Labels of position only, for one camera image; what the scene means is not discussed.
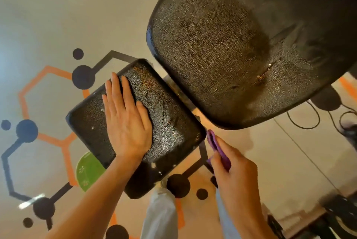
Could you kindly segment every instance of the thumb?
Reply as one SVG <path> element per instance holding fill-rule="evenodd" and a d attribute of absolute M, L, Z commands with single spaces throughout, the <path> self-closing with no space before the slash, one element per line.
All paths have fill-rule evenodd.
<path fill-rule="evenodd" d="M 211 164 L 212 164 L 213 170 L 215 172 L 217 181 L 220 181 L 221 179 L 224 178 L 224 176 L 226 176 L 227 171 L 223 167 L 223 164 L 221 162 L 221 156 L 218 151 L 214 152 L 214 155 L 211 159 Z"/>

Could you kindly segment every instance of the leg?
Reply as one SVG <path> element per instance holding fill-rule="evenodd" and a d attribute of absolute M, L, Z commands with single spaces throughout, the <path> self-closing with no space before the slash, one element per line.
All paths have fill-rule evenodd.
<path fill-rule="evenodd" d="M 224 208 L 223 202 L 221 200 L 221 194 L 218 189 L 216 190 L 216 200 L 218 213 L 221 220 L 223 237 L 225 239 L 240 239 L 241 236 L 239 235 L 237 229 L 234 227 L 226 209 Z"/>
<path fill-rule="evenodd" d="M 175 196 L 166 188 L 152 194 L 140 239 L 177 239 L 178 216 Z"/>

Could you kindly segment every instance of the light blue pants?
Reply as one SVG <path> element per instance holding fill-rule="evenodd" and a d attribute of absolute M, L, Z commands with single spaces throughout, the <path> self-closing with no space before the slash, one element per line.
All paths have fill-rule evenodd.
<path fill-rule="evenodd" d="M 224 238 L 240 239 L 237 229 L 224 208 L 218 190 L 216 200 Z M 178 239 L 177 221 L 175 196 L 166 188 L 159 188 L 151 196 L 140 239 Z"/>

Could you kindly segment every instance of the hand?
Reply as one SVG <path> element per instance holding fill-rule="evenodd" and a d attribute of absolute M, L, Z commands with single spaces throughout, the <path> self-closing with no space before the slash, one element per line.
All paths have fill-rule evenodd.
<path fill-rule="evenodd" d="M 111 82 L 105 82 L 107 95 L 102 95 L 108 137 L 116 157 L 134 160 L 138 164 L 152 143 L 152 124 L 146 107 L 134 102 L 129 81 L 121 77 L 123 96 L 118 76 L 112 72 Z"/>
<path fill-rule="evenodd" d="M 242 238 L 276 238 L 264 220 L 258 189 L 258 167 L 216 136 L 222 151 L 231 161 L 226 171 L 215 151 L 211 164 L 225 209 Z"/>

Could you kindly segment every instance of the black leather cushion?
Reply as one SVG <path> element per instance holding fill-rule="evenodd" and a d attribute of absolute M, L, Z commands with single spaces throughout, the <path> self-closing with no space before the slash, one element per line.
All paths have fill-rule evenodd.
<path fill-rule="evenodd" d="M 357 0 L 159 0 L 154 57 L 219 127 L 309 99 L 356 61 Z"/>
<path fill-rule="evenodd" d="M 128 78 L 135 99 L 147 107 L 153 123 L 152 146 L 125 187 L 126 194 L 137 199 L 167 175 L 173 165 L 184 160 L 204 140 L 206 131 L 145 59 L 126 66 L 118 73 L 122 75 Z M 102 94 L 105 94 L 104 85 L 71 110 L 66 120 L 108 168 L 115 152 L 107 135 Z M 155 163 L 156 168 L 152 168 L 151 163 Z"/>

